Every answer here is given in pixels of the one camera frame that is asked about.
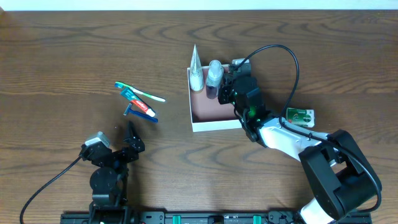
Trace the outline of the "blue liquid foam pump bottle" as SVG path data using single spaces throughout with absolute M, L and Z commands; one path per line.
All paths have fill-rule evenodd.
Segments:
M 206 96 L 209 99 L 215 99 L 218 96 L 224 68 L 218 60 L 212 60 L 208 67 L 206 76 Z

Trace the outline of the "white box with pink interior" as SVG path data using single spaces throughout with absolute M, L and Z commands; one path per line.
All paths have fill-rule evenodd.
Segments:
M 221 105 L 217 98 L 209 99 L 206 86 L 201 91 L 190 87 L 190 67 L 187 68 L 188 93 L 192 131 L 217 131 L 242 128 L 239 119 L 234 115 L 232 104 Z

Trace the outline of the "green Dettol soap bar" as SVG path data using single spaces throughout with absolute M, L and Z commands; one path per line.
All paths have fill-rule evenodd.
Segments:
M 315 111 L 297 108 L 287 108 L 286 120 L 297 126 L 313 128 L 315 126 Z

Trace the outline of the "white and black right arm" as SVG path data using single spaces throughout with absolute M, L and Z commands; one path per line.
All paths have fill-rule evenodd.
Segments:
M 381 204 L 381 181 L 350 133 L 316 133 L 288 123 L 266 109 L 257 80 L 226 74 L 218 95 L 231 103 L 252 142 L 280 150 L 301 162 L 313 200 L 299 212 L 303 223 L 333 223 L 372 197 Z

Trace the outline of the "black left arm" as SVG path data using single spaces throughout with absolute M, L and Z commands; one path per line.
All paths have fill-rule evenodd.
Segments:
M 109 139 L 99 131 L 81 146 L 80 158 L 98 167 L 90 177 L 93 201 L 88 223 L 139 223 L 137 212 L 127 205 L 128 164 L 138 160 L 145 145 L 131 121 L 123 141 L 126 146 L 112 151 Z

